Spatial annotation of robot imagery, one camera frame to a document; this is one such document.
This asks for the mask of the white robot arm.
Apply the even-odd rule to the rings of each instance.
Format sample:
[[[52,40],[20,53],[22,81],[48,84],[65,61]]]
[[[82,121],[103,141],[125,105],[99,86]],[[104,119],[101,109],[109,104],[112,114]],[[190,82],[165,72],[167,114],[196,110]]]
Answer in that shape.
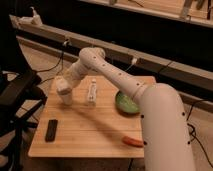
[[[185,111],[179,93],[164,83],[148,84],[105,61],[98,47],[80,50],[79,59],[56,78],[56,90],[62,101],[90,70],[105,76],[140,108],[144,155],[147,171],[196,171]]]

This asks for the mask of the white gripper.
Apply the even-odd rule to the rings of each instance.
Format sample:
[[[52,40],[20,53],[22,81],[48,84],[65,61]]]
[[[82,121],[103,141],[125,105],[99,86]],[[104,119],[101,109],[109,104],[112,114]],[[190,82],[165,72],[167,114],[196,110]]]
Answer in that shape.
[[[72,64],[61,76],[56,78],[56,90],[59,94],[70,93],[88,74],[88,68],[81,63]]]

